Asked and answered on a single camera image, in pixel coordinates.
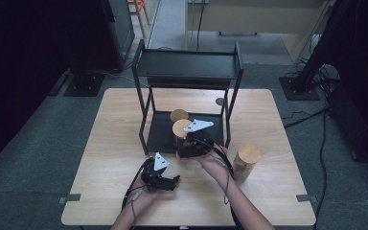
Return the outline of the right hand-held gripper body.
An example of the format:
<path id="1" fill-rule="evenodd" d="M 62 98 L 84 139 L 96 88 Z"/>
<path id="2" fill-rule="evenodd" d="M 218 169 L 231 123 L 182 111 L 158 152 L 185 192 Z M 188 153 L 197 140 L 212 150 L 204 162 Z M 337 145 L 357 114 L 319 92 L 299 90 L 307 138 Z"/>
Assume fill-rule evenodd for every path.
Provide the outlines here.
<path id="1" fill-rule="evenodd" d="M 194 119 L 184 131 L 188 134 L 193 132 L 195 134 L 195 139 L 191 144 L 188 144 L 185 140 L 185 145 L 183 147 L 188 147 L 188 157 L 196 157 L 208 153 L 214 147 L 214 140 L 210 137 L 207 131 L 208 127 L 212 127 L 213 122 L 202 121 Z"/>

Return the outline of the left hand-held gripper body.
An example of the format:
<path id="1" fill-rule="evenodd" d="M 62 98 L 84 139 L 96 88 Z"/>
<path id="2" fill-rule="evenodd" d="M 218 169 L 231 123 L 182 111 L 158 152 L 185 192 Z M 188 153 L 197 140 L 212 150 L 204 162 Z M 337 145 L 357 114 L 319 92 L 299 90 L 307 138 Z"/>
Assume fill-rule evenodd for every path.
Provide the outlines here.
<path id="1" fill-rule="evenodd" d="M 141 179 L 150 192 L 155 190 L 169 190 L 171 182 L 169 178 L 162 176 L 169 165 L 170 163 L 159 152 L 144 162 Z"/>

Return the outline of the glass jar with reddish contents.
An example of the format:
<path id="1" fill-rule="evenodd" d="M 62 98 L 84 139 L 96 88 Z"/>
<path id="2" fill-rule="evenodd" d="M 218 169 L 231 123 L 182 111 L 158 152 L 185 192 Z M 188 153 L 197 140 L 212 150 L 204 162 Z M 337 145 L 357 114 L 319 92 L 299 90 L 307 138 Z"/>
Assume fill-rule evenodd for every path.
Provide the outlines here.
<path id="1" fill-rule="evenodd" d="M 190 120 L 181 119 L 176 121 L 172 125 L 172 133 L 174 137 L 173 147 L 177 158 L 180 158 L 178 150 L 184 145 L 184 142 L 187 137 L 187 133 L 184 131 L 184 128 L 187 127 L 190 123 L 191 123 Z"/>

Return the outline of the glass jar with wooden lid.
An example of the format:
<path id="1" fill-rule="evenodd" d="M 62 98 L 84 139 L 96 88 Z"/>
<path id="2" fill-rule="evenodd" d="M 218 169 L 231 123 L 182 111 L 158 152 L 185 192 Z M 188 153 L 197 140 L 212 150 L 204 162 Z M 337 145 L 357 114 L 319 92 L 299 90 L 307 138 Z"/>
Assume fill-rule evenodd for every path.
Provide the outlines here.
<path id="1" fill-rule="evenodd" d="M 187 120 L 189 118 L 189 114 L 184 109 L 175 109 L 170 114 L 170 119 L 173 123 L 179 121 L 179 120 Z"/>

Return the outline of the glass jar with pale contents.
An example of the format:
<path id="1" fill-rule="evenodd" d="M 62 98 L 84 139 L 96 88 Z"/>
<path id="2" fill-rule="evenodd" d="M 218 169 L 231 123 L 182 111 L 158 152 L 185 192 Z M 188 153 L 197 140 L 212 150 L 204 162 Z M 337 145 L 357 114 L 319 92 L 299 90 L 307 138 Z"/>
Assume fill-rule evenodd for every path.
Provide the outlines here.
<path id="1" fill-rule="evenodd" d="M 255 165 L 262 157 L 261 150 L 253 144 L 242 144 L 233 162 L 234 178 L 239 183 L 245 182 Z"/>

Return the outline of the black metal two-tier rack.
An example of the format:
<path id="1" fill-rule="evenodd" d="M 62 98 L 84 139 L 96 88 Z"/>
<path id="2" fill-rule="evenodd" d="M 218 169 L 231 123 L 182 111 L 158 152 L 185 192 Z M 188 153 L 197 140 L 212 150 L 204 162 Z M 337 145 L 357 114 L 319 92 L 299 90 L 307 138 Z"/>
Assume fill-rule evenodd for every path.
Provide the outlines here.
<path id="1" fill-rule="evenodd" d="M 230 118 L 244 71 L 239 44 L 232 52 L 200 52 L 148 49 L 140 42 L 131 70 L 143 115 L 139 139 L 145 154 L 174 152 L 173 122 L 168 111 L 156 108 L 154 88 L 221 91 L 220 113 L 192 112 L 190 117 L 212 121 L 213 139 L 230 144 Z"/>

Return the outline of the person's left hand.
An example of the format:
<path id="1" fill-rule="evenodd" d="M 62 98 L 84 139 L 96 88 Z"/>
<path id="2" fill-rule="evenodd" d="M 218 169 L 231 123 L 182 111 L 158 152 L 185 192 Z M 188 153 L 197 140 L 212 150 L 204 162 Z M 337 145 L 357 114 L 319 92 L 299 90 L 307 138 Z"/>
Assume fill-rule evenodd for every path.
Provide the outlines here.
<path id="1" fill-rule="evenodd" d="M 151 204 L 163 194 L 163 191 L 160 190 L 150 192 L 141 178 L 137 178 L 135 180 L 133 187 L 136 188 L 137 191 L 142 191 L 142 193 L 133 201 L 134 210 L 137 212 L 144 211 L 149 208 Z"/>

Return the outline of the person's right hand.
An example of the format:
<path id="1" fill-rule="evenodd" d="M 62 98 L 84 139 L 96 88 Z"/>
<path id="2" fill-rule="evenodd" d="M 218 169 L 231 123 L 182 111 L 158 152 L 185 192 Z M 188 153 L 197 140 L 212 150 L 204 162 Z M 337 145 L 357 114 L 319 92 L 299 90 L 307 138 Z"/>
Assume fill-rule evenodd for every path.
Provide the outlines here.
<path id="1" fill-rule="evenodd" d="M 227 162 L 227 148 L 214 144 L 214 147 L 204 155 L 195 158 L 201 167 L 212 177 L 220 178 L 230 173 Z"/>

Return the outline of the grey tape strip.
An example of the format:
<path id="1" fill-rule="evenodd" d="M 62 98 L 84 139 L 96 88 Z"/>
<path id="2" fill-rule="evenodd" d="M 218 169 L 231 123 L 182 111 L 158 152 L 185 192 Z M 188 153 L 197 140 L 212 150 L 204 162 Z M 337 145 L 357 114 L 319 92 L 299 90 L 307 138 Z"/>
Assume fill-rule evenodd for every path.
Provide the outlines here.
<path id="1" fill-rule="evenodd" d="M 71 201 L 79 201 L 81 199 L 81 194 L 69 194 L 66 196 L 61 196 L 58 199 L 59 204 L 66 204 L 67 202 Z"/>
<path id="2" fill-rule="evenodd" d="M 318 198 L 315 195 L 297 195 L 296 198 L 298 202 L 306 202 L 306 201 L 309 201 L 311 203 L 318 202 Z"/>

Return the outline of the dark cabinet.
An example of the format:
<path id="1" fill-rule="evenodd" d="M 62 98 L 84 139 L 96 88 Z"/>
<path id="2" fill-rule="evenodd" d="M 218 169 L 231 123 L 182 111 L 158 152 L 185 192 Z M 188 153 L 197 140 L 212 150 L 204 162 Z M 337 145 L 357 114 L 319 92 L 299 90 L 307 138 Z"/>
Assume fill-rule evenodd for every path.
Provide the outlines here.
<path id="1" fill-rule="evenodd" d="M 127 0 L 101 0 L 113 50 L 116 55 L 115 69 L 125 67 L 135 37 Z"/>

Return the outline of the beige desk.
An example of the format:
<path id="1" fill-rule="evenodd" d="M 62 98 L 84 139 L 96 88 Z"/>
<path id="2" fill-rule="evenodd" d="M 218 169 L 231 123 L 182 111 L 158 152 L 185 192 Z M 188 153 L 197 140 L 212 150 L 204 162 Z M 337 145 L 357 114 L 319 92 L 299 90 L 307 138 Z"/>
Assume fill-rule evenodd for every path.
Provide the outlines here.
<path id="1" fill-rule="evenodd" d="M 334 0 L 185 0 L 185 31 L 279 34 L 296 63 L 323 31 Z"/>

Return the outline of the orange wooden chair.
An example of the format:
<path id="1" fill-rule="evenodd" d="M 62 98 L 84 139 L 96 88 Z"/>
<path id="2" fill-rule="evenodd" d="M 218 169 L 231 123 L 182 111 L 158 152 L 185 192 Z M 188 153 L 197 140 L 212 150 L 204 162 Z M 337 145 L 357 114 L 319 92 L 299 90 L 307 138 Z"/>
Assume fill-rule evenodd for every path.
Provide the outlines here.
<path id="1" fill-rule="evenodd" d="M 127 0 L 127 3 L 129 5 L 129 13 L 137 17 L 142 37 L 146 38 L 145 23 L 150 25 L 150 18 L 145 0 Z"/>

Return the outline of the black equipment box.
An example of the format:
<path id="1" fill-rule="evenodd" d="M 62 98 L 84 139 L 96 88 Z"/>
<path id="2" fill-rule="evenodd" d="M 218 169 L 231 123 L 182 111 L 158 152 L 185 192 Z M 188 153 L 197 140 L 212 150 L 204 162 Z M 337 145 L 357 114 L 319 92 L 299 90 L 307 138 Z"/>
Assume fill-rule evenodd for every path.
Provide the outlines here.
<path id="1" fill-rule="evenodd" d="M 346 135 L 352 157 L 358 162 L 368 162 L 368 123 L 342 84 L 327 98 L 332 114 Z"/>

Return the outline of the black slanted stand pole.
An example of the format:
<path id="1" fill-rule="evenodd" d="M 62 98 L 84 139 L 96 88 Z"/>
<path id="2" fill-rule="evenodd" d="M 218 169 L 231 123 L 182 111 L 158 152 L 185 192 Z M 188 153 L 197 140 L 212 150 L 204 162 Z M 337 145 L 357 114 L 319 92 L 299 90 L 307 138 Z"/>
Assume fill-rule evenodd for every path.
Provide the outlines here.
<path id="1" fill-rule="evenodd" d="M 312 88 L 314 73 L 323 64 L 335 66 L 349 54 L 357 38 L 358 14 L 362 3 L 363 0 L 335 1 L 322 37 L 297 77 L 303 86 Z"/>

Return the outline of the black stand base plate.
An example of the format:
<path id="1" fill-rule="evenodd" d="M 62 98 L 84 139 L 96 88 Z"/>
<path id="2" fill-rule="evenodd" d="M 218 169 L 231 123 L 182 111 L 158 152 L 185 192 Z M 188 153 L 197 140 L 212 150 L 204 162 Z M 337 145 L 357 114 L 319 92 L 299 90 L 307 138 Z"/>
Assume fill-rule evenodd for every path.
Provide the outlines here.
<path id="1" fill-rule="evenodd" d="M 88 73 L 73 77 L 64 92 L 65 97 L 97 97 L 104 80 L 103 74 Z"/>
<path id="2" fill-rule="evenodd" d="M 319 101 L 320 97 L 314 88 L 303 86 L 297 78 L 280 77 L 279 82 L 289 101 Z"/>

